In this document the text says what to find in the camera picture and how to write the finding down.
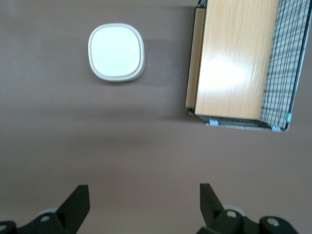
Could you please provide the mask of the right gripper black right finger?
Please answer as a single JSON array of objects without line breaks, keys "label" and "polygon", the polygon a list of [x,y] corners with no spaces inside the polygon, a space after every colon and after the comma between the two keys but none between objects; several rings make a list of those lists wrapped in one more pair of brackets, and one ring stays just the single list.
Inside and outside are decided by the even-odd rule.
[{"label": "right gripper black right finger", "polygon": [[206,226],[199,234],[296,234],[298,231],[277,216],[249,219],[241,208],[222,205],[209,183],[200,184],[200,210]]}]

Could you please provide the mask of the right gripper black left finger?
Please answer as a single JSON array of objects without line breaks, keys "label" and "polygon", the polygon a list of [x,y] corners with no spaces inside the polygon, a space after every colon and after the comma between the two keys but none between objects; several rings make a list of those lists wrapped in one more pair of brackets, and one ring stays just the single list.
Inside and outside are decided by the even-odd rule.
[{"label": "right gripper black left finger", "polygon": [[79,185],[57,208],[41,212],[28,224],[17,227],[11,220],[0,222],[2,234],[76,234],[90,211],[88,185]]}]

